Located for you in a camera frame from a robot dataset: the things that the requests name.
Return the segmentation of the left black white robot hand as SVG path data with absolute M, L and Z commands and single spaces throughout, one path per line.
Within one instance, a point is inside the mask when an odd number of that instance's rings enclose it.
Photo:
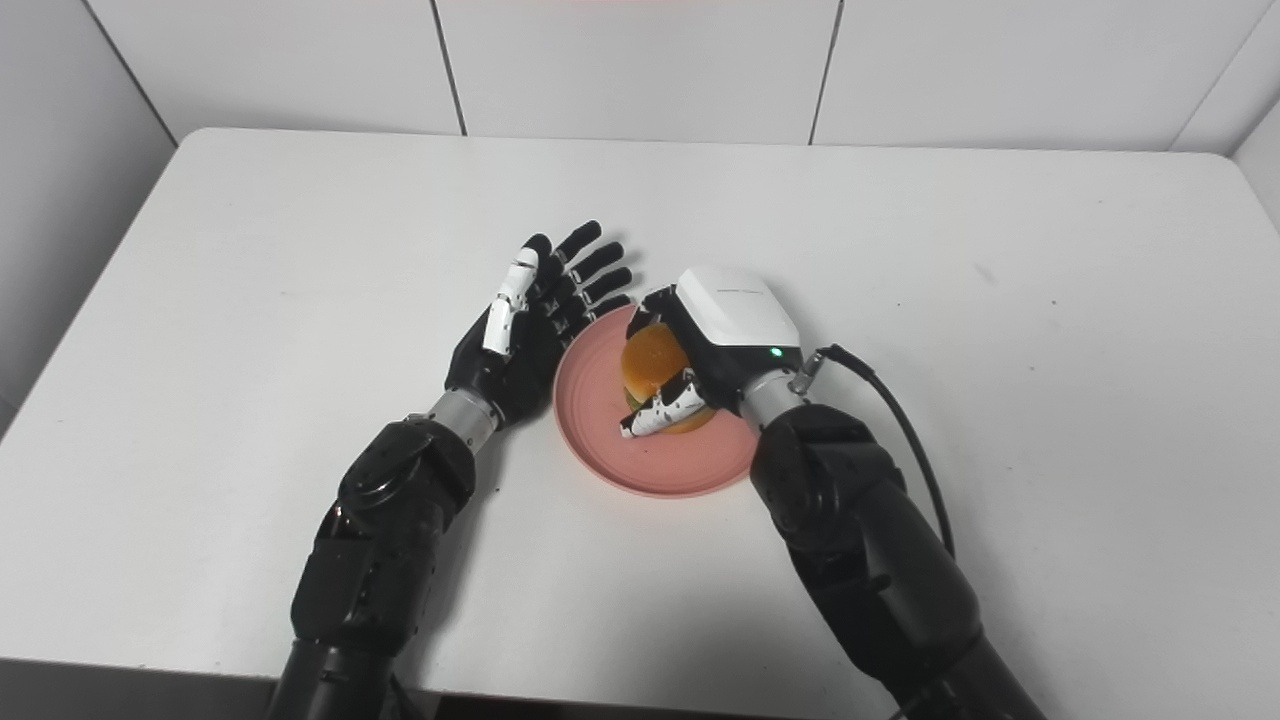
M 561 242 L 531 236 L 481 316 L 454 347 L 444 388 L 479 400 L 497 429 L 541 409 L 568 346 L 631 299 L 634 278 L 618 240 L 589 220 Z

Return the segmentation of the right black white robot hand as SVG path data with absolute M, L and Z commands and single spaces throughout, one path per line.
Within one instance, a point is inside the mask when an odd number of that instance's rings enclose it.
M 800 334 L 783 305 L 758 275 L 724 266 L 692 266 L 673 284 L 650 292 L 626 327 L 631 340 L 663 325 L 686 363 L 623 418 L 625 438 L 659 433 L 714 409 L 744 419 L 755 436 L 804 405 L 788 388 L 804 363 Z

